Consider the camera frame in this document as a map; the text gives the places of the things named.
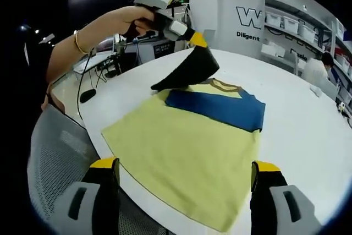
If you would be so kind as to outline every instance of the white bin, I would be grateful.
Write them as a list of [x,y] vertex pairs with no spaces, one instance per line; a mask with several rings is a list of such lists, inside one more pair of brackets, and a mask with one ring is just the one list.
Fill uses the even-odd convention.
[[348,68],[347,74],[352,78],[352,65]]
[[342,86],[341,89],[340,89],[339,95],[340,95],[340,97],[342,97],[342,101],[343,101],[346,105],[350,104],[350,101],[351,101],[351,99],[352,99],[352,96],[351,96],[350,93],[348,93],[348,91],[347,91],[346,88],[344,88],[344,87]]
[[281,25],[281,18],[282,17],[280,15],[276,15],[268,11],[266,12],[266,22],[270,25],[273,25],[279,28]]
[[341,55],[336,55],[336,60],[339,62],[339,64],[341,64],[341,68],[344,72],[347,73],[350,64],[348,63],[348,61],[345,59],[345,57],[341,56]]
[[285,56],[285,48],[277,45],[275,42],[269,41],[269,46],[273,46],[275,48],[275,56],[284,57]]
[[270,54],[272,56],[275,56],[276,49],[275,49],[274,46],[263,44],[262,45],[262,53]]
[[299,25],[298,35],[305,38],[308,42],[314,43],[315,31],[308,28],[306,25]]
[[297,20],[294,20],[292,18],[288,18],[285,16],[283,18],[284,18],[285,29],[293,32],[294,34],[297,34],[299,22]]
[[341,23],[338,19],[336,19],[336,29],[337,29],[337,32],[336,32],[337,36],[338,36],[341,40],[343,40],[343,35],[344,35],[344,33],[345,33],[345,30],[344,30],[344,28],[343,28],[342,23]]

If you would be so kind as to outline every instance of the black cable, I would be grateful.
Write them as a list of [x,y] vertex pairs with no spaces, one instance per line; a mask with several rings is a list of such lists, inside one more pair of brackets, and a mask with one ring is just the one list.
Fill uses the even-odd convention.
[[136,56],[136,63],[138,62],[138,57],[139,57],[139,46],[138,46],[138,42],[137,42],[137,56]]
[[271,33],[271,34],[274,34],[274,35],[276,35],[276,36],[281,36],[281,35],[283,35],[283,33],[281,32],[281,33],[279,33],[279,34],[277,34],[277,33],[273,33],[272,31],[271,31],[271,29],[269,29],[268,28],[268,31]]
[[99,83],[99,80],[101,79],[101,80],[103,80],[103,82],[104,83],[106,83],[107,82],[107,80],[105,79],[102,79],[102,78],[100,78],[100,76],[102,75],[102,73],[103,73],[103,71],[104,71],[104,69],[101,69],[101,71],[100,71],[100,75],[98,75],[97,74],[97,76],[98,76],[98,81],[97,81],[97,84],[95,85],[95,89],[97,89],[97,87],[98,87],[98,83]]
[[104,83],[106,83],[107,80],[105,79],[104,75],[101,77],[103,70],[104,70],[103,67],[101,67],[100,68],[100,74],[98,75],[98,72],[95,71],[95,75],[98,77],[98,79],[101,79],[101,80],[103,80]]
[[83,118],[82,118],[82,116],[81,116],[81,112],[79,111],[79,104],[78,104],[78,101],[79,101],[79,91],[81,90],[83,75],[84,75],[85,72],[86,72],[86,69],[87,69],[87,66],[88,66],[88,62],[89,62],[90,58],[92,57],[92,54],[93,54],[93,49],[92,49],[92,50],[90,51],[90,53],[89,53],[86,66],[84,66],[84,70],[83,70],[83,73],[82,73],[81,80],[79,81],[78,92],[77,92],[77,102],[76,102],[76,103],[77,103],[77,110],[78,110],[78,115],[80,116],[80,118],[81,118],[82,120],[83,120]]
[[89,78],[90,78],[90,85],[92,86],[92,88],[94,88],[93,82],[92,82],[92,76],[90,75],[90,70],[88,71],[88,73],[89,73]]

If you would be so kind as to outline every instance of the bracelet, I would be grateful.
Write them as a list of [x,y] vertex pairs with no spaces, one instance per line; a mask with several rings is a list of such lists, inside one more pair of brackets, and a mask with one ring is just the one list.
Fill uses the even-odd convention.
[[80,51],[81,53],[83,53],[83,54],[88,54],[87,52],[83,51],[83,50],[81,49],[81,47],[79,47],[79,45],[78,45],[78,40],[77,40],[77,35],[78,35],[78,33],[79,33],[79,30],[75,33],[75,44],[76,44],[76,47],[77,47],[77,49],[79,49],[79,51]]

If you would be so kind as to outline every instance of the white round table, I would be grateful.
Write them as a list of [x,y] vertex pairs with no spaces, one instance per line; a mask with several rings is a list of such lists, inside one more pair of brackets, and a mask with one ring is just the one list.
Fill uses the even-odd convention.
[[[167,76],[190,52],[161,57],[100,83],[96,96],[80,105],[101,158],[112,156],[101,130],[148,99],[153,93],[150,86]],[[352,130],[337,112],[335,102],[325,94],[318,98],[306,81],[265,62],[225,51],[212,53],[220,65],[214,77],[240,85],[266,103],[258,160],[277,165],[288,184],[296,185],[313,202],[316,217],[325,224],[346,196],[352,175]],[[156,198],[123,167],[120,181],[131,199],[170,231],[216,234]],[[250,234],[250,197],[249,193],[231,234]]]

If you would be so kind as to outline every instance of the person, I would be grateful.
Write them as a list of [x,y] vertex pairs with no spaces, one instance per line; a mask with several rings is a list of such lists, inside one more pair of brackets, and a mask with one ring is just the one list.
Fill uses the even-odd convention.
[[69,36],[54,47],[39,45],[21,37],[16,30],[6,34],[3,50],[5,69],[9,72],[5,85],[2,142],[2,229],[7,227],[18,234],[50,234],[51,230],[35,214],[29,197],[27,162],[31,148],[31,134],[46,104],[49,84],[67,72],[84,54],[89,53],[105,38],[124,34],[135,24],[140,35],[150,28],[142,19],[154,20],[154,14],[143,7],[123,7],[108,12],[75,35]]
[[311,58],[302,72],[302,78],[308,83],[320,86],[322,78],[328,79],[328,71],[334,66],[334,59],[328,52],[323,53],[321,60]]

